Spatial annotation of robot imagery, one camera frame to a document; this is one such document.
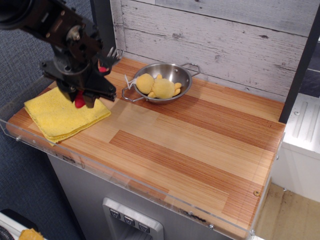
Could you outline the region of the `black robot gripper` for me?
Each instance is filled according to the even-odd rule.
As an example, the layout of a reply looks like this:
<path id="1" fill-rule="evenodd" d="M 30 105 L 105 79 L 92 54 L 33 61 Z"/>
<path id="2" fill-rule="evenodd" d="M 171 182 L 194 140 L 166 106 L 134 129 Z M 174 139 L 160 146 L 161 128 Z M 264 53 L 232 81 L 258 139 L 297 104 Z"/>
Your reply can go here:
<path id="1" fill-rule="evenodd" d="M 97 54 L 103 55 L 104 46 L 98 28 L 68 8 L 62 0 L 32 0 L 27 10 L 22 29 L 51 44 L 54 52 L 53 60 L 42 62 L 40 67 L 73 103 L 77 90 L 85 86 L 91 73 L 91 63 L 98 61 Z M 83 92 L 88 108 L 93 108 L 99 98 L 114 102 L 116 93 Z"/>

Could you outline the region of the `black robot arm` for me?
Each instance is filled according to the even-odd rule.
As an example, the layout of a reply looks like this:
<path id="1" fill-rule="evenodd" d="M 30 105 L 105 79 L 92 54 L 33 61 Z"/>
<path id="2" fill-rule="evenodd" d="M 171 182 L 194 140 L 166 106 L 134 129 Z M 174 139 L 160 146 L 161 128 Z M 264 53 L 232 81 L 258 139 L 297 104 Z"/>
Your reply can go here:
<path id="1" fill-rule="evenodd" d="M 99 98 L 115 101 L 116 87 L 105 76 L 123 52 L 106 52 L 98 27 L 64 0 L 2 0 L 0 28 L 20 29 L 51 45 L 53 60 L 39 67 L 69 101 L 80 96 L 88 108 Z"/>

